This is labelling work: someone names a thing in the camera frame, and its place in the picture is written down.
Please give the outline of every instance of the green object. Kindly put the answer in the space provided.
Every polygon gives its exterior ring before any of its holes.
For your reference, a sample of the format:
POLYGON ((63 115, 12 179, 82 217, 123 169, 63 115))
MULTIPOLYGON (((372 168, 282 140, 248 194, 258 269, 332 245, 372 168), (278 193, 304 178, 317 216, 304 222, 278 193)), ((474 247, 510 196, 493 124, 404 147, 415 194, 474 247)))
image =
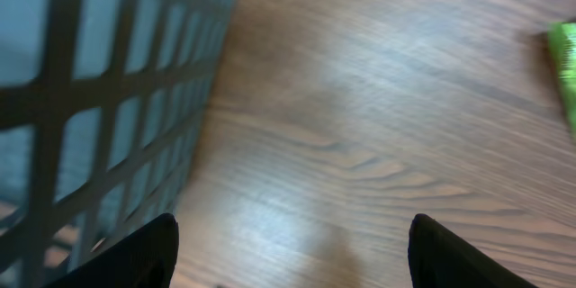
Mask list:
POLYGON ((548 41, 568 123, 576 139, 576 23, 552 24, 548 41))

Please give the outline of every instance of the black object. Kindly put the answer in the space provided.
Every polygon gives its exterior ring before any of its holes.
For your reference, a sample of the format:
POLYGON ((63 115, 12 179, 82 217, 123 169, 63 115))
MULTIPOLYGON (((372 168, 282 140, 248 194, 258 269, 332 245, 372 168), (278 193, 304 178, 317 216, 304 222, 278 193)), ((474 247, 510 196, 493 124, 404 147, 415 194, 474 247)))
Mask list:
POLYGON ((412 221, 408 261, 414 288, 535 287, 424 214, 412 221))
POLYGON ((177 256, 178 224, 165 213, 45 288, 167 288, 177 256))

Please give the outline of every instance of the brown wooden surface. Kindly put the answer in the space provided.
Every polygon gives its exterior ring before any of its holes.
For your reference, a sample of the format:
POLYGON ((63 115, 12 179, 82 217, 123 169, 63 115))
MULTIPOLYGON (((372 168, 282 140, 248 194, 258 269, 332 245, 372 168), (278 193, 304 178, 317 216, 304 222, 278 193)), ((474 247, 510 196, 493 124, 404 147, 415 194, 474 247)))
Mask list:
POLYGON ((239 0, 174 287, 410 287, 425 212, 576 286, 576 154, 538 34, 576 0, 239 0))

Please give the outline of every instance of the wood grain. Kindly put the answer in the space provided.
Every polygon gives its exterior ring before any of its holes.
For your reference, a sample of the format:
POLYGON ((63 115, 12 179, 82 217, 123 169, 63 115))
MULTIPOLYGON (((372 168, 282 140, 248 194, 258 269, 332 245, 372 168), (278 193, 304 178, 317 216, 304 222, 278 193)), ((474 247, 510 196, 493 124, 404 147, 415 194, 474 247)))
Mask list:
POLYGON ((239 0, 174 287, 410 287, 424 212, 576 285, 576 154, 545 49, 576 0, 239 0))

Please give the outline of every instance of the laundry basket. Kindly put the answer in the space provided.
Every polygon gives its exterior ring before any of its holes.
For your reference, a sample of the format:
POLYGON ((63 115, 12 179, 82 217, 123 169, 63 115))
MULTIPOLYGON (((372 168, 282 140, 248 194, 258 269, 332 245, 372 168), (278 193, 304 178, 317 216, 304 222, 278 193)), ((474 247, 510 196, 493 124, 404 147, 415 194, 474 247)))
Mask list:
POLYGON ((235 0, 0 0, 0 287, 176 207, 235 0))

